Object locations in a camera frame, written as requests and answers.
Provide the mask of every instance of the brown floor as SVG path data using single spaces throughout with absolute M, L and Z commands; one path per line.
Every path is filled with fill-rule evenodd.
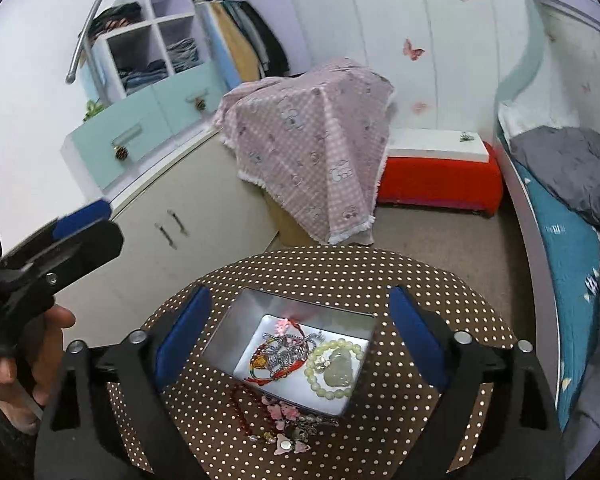
M 376 209 L 374 247 L 458 275 L 499 311 L 516 336 L 536 340 L 525 247 L 508 194 L 492 218 L 416 207 Z

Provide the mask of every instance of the grey duvet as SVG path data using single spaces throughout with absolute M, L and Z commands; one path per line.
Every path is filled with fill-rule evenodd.
M 510 142 L 512 156 L 552 195 L 600 228 L 600 134 L 540 126 Z M 570 476 L 600 440 L 600 330 L 580 395 L 563 434 Z

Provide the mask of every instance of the mint green drawer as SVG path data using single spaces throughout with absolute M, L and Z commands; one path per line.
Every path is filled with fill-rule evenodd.
M 70 133 L 80 158 L 100 189 L 171 137 L 154 93 L 145 88 L 122 99 Z M 125 160 L 114 146 L 126 148 Z
M 209 117 L 218 109 L 224 95 L 216 67 L 206 62 L 152 85 L 155 97 L 174 134 Z M 205 110 L 196 108 L 196 99 L 205 101 Z

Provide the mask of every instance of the polka dot tablecloth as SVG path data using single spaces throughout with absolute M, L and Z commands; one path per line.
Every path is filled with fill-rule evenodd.
M 451 272 L 400 254 L 353 246 L 275 251 L 215 270 L 166 301 L 144 328 L 150 328 L 163 312 L 179 308 L 197 283 L 210 287 L 213 310 L 180 378 L 163 397 L 191 452 L 214 480 L 391 478 L 439 397 L 420 377 L 389 317 L 389 290 L 395 285 L 406 285 L 421 306 L 439 313 L 454 331 L 466 330 L 480 343 L 503 348 L 515 342 L 500 316 Z M 346 415 L 338 428 L 321 426 L 310 438 L 308 452 L 275 456 L 274 446 L 247 440 L 230 403 L 237 381 L 200 357 L 227 308 L 246 286 L 371 312 L 377 318 L 376 334 Z M 116 386 L 111 395 L 129 455 L 135 465 L 148 469 Z M 450 469 L 471 459 L 490 395 L 491 386 L 484 384 Z M 250 398 L 243 396 L 240 405 L 255 433 L 269 429 Z

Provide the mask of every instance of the checkered blanket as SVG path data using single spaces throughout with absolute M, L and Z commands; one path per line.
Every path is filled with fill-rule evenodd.
M 214 119 L 238 176 L 265 189 L 311 238 L 337 244 L 371 225 L 394 87 L 343 58 L 298 78 L 229 92 Z

